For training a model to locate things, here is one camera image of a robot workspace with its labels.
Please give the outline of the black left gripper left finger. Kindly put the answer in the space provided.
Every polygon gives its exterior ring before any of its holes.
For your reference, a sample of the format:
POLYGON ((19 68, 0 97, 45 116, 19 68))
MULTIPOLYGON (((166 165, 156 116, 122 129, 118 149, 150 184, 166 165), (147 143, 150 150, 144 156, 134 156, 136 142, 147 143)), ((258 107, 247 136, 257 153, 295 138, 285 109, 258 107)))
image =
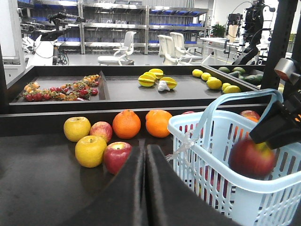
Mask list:
POLYGON ((87 207, 62 226, 146 226, 144 154, 137 146, 117 175, 87 207))

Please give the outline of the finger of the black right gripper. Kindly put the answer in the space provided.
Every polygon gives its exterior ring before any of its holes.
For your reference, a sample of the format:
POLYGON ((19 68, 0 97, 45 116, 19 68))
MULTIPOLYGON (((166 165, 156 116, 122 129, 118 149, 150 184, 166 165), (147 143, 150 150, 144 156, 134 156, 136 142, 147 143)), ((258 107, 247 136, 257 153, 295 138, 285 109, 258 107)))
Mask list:
POLYGON ((266 142, 271 149, 301 140, 301 101, 276 101, 268 113, 252 129, 250 137, 255 143, 266 142))

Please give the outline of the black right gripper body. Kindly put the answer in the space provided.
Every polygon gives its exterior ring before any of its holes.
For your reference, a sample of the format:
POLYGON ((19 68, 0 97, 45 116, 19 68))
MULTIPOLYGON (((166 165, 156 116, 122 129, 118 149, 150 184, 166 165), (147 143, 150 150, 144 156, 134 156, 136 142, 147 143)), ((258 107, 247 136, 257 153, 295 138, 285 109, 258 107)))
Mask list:
POLYGON ((294 122, 301 122, 301 63, 291 58, 281 58, 274 71, 285 81, 283 105, 294 122))

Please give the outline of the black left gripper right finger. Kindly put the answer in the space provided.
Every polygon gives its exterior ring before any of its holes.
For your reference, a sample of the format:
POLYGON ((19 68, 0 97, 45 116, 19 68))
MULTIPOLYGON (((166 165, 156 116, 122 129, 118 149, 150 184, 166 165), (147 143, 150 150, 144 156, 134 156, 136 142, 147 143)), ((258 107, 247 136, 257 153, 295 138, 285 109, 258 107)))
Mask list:
POLYGON ((158 145, 146 147, 145 189, 152 226, 235 226, 185 185, 158 145))

